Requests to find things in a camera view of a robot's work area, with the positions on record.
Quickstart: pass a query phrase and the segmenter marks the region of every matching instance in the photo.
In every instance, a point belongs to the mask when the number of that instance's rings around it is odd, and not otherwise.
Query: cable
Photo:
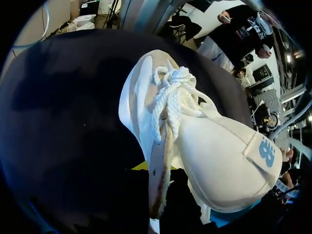
[[[50,23],[50,12],[49,12],[49,7],[48,7],[47,3],[44,4],[44,8],[47,12],[47,25],[46,25],[46,28],[44,30],[42,37],[39,40],[37,40],[36,42],[28,44],[28,45],[13,45],[12,46],[13,49],[27,49],[27,48],[32,47],[33,45],[37,44],[38,42],[40,42],[44,38],[44,36],[46,35],[46,33],[48,31],[49,23]]]
[[[44,27],[44,18],[43,18],[43,7],[41,8],[41,12],[42,12],[41,16],[42,16],[42,26],[43,26],[43,31],[45,31],[45,27]]]
[[[12,52],[13,52],[13,55],[16,57],[16,54],[15,54],[15,52],[14,52],[14,50],[12,49]]]
[[[310,107],[312,106],[312,100],[307,104],[307,106],[301,111],[299,112],[294,118],[291,118],[290,120],[288,120],[287,122],[285,122],[281,127],[279,127],[278,129],[276,129],[270,136],[269,139],[270,140],[274,140],[275,138],[277,138],[277,135],[280,134],[280,132],[282,132],[285,128],[287,128],[290,124],[292,124],[293,122],[295,122],[297,119],[299,119]]]
[[[252,115],[251,115],[251,118],[254,116],[255,112],[259,109],[259,107],[260,107],[261,105],[263,105],[263,104],[264,104],[264,100],[261,100],[260,103],[259,103],[259,105],[258,105],[257,108],[255,109],[255,111],[253,111],[253,113],[252,113]]]

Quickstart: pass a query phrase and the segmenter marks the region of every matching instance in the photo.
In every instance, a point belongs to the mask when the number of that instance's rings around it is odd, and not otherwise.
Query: ceiling light
[[[287,62],[290,63],[292,61],[292,57],[290,55],[286,56]]]

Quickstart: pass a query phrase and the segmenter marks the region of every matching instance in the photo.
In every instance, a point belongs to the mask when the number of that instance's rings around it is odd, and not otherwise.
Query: black t-shirt
[[[259,51],[263,44],[272,48],[272,35],[266,35],[255,21],[257,11],[246,5],[236,6],[226,11],[231,17],[231,23],[217,27],[209,36],[234,66],[254,49],[256,52]]]

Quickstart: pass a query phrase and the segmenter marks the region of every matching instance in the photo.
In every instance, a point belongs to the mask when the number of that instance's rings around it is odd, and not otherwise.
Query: hand
[[[265,49],[261,48],[257,55],[260,59],[268,59],[271,56],[271,52],[266,51]]]
[[[223,11],[220,15],[218,15],[218,20],[220,23],[222,24],[228,24],[230,22],[228,22],[226,19],[224,19],[222,16],[228,18],[231,21],[231,17],[229,15],[229,13],[227,13],[226,11]]]

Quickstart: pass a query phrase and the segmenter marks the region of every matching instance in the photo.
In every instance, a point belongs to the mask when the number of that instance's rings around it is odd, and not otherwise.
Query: speaker
[[[256,105],[259,105],[261,100],[264,101],[270,112],[280,113],[280,104],[275,89],[270,89],[254,97]]]

